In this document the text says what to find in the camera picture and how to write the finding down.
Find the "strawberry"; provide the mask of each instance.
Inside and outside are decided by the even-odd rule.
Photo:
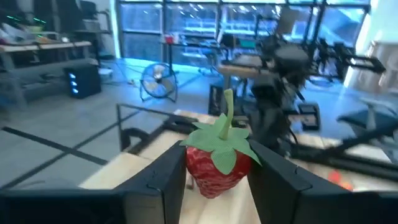
[[[246,140],[249,131],[230,128],[232,90],[226,90],[224,94],[228,117],[222,114],[214,124],[194,123],[199,129],[181,142],[187,149],[187,169],[206,198],[215,198],[238,184],[249,173],[252,160],[260,164]]]

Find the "white table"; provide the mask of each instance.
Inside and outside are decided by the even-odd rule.
[[[4,69],[7,71],[6,74],[2,74],[6,81],[10,81],[12,88],[14,90],[15,99],[17,101],[18,107],[25,109],[27,107],[27,101],[24,97],[24,91],[21,88],[20,79],[23,75],[40,75],[42,73],[51,72],[54,70],[59,70],[67,67],[76,67],[89,63],[96,63],[93,59],[90,59],[89,47],[91,43],[88,41],[74,42],[74,43],[58,43],[58,44],[40,44],[37,45],[21,45],[21,46],[11,46],[11,45],[0,45],[0,58],[3,61]],[[83,47],[83,59],[70,60],[66,49],[71,49],[74,47]],[[16,68],[12,53],[15,52],[28,52],[35,50],[50,50],[59,49],[60,54],[64,54],[66,61],[55,62],[45,65],[38,65],[27,68]]]
[[[213,123],[216,119],[213,116],[191,113],[188,111],[176,111],[176,114],[197,118],[202,123]],[[165,150],[176,141],[186,138],[184,134],[166,131],[161,134],[152,144],[148,145],[138,156],[122,152],[108,165],[104,166],[89,179],[80,184],[84,189],[113,189],[124,181],[136,175],[153,160],[158,158]],[[325,147],[327,144],[336,144],[337,140],[324,139],[318,136],[306,134],[298,135],[298,140],[304,144]],[[388,160],[380,149],[359,146],[351,150],[353,154],[367,154],[381,160]],[[309,164],[301,161],[292,161],[298,166],[313,172],[321,177],[326,177],[327,167],[316,164]],[[360,186],[360,190],[383,189],[397,190],[398,184],[386,180],[375,179],[365,175],[352,172],[343,172],[343,176],[349,179],[354,185]],[[201,196],[198,189],[185,190],[182,211],[180,216],[181,224],[238,224],[252,223],[260,224],[254,201],[247,178],[244,178],[235,188],[223,193],[215,199],[206,199]]]

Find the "gray floor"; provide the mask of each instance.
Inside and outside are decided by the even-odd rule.
[[[134,71],[125,70],[129,78],[134,79]],[[27,111],[14,110],[7,126],[57,142],[68,148],[84,152],[109,161],[119,152],[116,128],[116,103],[129,103],[172,113],[177,109],[197,113],[207,113],[209,83],[217,78],[201,77],[198,73],[180,73],[178,75],[179,97],[176,103],[170,100],[149,100],[143,103],[139,98],[139,89],[131,85],[104,85],[103,92],[84,100],[74,100],[65,95],[50,96],[31,102]],[[307,101],[319,103],[322,115],[321,136],[346,138],[352,136],[352,130],[345,124],[336,122],[336,118],[350,111],[364,108],[356,99],[358,95],[346,94],[338,90],[321,91],[308,88],[303,91]],[[135,113],[134,110],[122,110],[123,117]],[[149,113],[136,113],[123,125],[137,126],[152,131],[165,119]],[[43,163],[62,155],[62,151],[37,142],[0,131],[0,186],[18,179]],[[24,180],[29,184],[37,180],[62,179],[78,185],[101,165],[74,155],[62,156],[57,162],[45,166],[39,173]]]

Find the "green stem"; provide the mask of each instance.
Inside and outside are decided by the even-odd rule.
[[[228,114],[226,117],[226,122],[223,126],[223,129],[218,136],[222,140],[227,140],[228,138],[228,130],[232,123],[232,118],[234,117],[234,96],[232,89],[228,89],[224,91],[225,101],[228,105]]]

